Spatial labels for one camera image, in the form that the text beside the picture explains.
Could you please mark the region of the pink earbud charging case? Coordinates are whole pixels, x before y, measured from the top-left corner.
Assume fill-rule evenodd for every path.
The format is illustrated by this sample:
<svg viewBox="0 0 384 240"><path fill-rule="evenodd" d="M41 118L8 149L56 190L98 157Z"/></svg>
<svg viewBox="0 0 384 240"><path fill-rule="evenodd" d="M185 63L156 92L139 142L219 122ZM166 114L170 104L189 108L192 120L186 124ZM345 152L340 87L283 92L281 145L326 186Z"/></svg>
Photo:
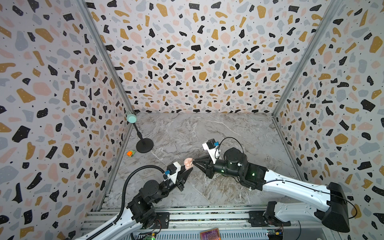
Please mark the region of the pink earbud charging case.
<svg viewBox="0 0 384 240"><path fill-rule="evenodd" d="M184 167L186 170L189 170L193 167L193 161L194 161L193 158L186 158L184 160Z"/></svg>

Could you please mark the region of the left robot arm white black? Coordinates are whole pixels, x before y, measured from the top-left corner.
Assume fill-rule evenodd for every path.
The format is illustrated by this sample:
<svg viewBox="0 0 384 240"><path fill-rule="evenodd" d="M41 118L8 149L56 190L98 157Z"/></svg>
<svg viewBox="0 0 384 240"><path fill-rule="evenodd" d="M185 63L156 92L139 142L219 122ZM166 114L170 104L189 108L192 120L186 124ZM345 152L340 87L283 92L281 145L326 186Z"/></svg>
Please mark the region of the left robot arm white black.
<svg viewBox="0 0 384 240"><path fill-rule="evenodd" d="M147 181L140 188L139 193L129 203L126 203L126 191L131 178L136 173L147 169L158 170L164 176L168 173L168 171L164 171L155 165L146 165L134 170L124 183L119 213L97 229L80 237L80 240L120 240L142 228L151 227L157 219L154 204L168 197L169 193L175 188L183 191L184 185L193 170L192 167L187 169L182 166L175 173L175 180L166 176L166 179L161 183L156 180Z"/></svg>

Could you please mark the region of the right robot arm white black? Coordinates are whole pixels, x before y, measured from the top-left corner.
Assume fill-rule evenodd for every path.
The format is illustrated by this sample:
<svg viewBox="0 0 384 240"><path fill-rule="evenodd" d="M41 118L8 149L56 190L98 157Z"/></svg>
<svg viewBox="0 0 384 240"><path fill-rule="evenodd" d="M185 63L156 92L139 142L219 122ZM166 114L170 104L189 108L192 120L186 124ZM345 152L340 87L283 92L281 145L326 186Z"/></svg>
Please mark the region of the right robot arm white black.
<svg viewBox="0 0 384 240"><path fill-rule="evenodd" d="M349 202L337 183L315 185L283 176L249 163L247 156L236 148L227 150L223 159L219 159L217 149L210 149L207 156L194 159L192 163L210 179L215 174L234 177L250 190L272 192L297 200L293 204L268 203L264 218L273 225L310 221L319 222L336 232L350 231Z"/></svg>

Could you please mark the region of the green microphone on black stand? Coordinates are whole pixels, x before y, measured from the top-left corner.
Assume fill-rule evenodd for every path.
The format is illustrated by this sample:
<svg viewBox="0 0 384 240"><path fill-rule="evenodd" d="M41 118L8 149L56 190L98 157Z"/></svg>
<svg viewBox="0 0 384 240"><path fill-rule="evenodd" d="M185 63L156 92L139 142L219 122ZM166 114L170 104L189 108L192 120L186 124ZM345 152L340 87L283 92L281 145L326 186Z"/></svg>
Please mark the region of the green microphone on black stand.
<svg viewBox="0 0 384 240"><path fill-rule="evenodd" d="M127 114L127 121L133 125L137 132L137 136L140 139L136 144L137 151L142 154L150 152L154 147L154 142L149 138L143 138L142 133L136 125L137 116L134 114Z"/></svg>

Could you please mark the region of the small orange green toy car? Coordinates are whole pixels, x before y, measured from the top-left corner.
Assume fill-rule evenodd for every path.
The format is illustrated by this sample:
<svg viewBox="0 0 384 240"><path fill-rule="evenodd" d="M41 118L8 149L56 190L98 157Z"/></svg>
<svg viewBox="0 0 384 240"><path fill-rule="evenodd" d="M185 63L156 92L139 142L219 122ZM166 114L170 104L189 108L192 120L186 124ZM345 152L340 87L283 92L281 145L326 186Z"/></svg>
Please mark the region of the small orange green toy car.
<svg viewBox="0 0 384 240"><path fill-rule="evenodd" d="M132 157L136 152L135 151L128 151L127 156Z"/></svg>

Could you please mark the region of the pink circuit board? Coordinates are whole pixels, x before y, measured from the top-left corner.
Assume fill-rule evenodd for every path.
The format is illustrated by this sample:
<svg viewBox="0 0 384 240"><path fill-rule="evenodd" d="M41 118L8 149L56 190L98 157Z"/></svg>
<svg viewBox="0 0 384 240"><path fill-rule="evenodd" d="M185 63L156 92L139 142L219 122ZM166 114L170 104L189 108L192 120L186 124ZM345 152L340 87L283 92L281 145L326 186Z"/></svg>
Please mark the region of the pink circuit board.
<svg viewBox="0 0 384 240"><path fill-rule="evenodd" d="M221 240L220 231L218 228L200 232L201 240Z"/></svg>

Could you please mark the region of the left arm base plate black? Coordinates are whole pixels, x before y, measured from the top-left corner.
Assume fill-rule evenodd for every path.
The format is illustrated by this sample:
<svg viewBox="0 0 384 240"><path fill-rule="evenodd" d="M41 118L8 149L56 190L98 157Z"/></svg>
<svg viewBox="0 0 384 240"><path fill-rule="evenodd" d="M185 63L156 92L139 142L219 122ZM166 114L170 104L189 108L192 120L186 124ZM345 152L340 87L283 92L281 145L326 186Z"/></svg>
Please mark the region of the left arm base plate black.
<svg viewBox="0 0 384 240"><path fill-rule="evenodd" d="M136 221L138 224L141 224L142 229L168 229L170 223L170 213L153 212L149 214L142 214L141 216L133 216L132 220Z"/></svg>

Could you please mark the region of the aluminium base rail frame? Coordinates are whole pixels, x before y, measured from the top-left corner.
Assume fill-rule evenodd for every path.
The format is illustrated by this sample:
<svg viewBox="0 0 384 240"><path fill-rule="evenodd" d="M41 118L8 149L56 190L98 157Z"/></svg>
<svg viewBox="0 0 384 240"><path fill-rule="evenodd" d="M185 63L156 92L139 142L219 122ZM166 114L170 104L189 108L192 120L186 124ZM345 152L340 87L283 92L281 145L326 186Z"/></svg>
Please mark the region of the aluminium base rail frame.
<svg viewBox="0 0 384 240"><path fill-rule="evenodd" d="M169 212L168 229L140 229L121 240L200 240L200 232L218 228L221 240L339 240L340 234L321 223L291 221L290 227L252 227L249 211L262 211L265 206L157 208ZM118 214L118 209L90 212L81 227L84 236Z"/></svg>

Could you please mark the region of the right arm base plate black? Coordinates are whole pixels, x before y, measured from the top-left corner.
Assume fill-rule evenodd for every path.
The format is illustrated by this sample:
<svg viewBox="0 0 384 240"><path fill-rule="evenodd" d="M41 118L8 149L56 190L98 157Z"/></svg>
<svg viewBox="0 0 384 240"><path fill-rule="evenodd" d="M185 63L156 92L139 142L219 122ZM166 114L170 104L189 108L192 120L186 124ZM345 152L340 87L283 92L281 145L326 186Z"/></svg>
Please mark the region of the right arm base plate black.
<svg viewBox="0 0 384 240"><path fill-rule="evenodd" d="M264 212L262 211L249 211L248 222L252 227L290 227L291 222L283 222L276 217L275 207L276 201L268 202L267 208Z"/></svg>

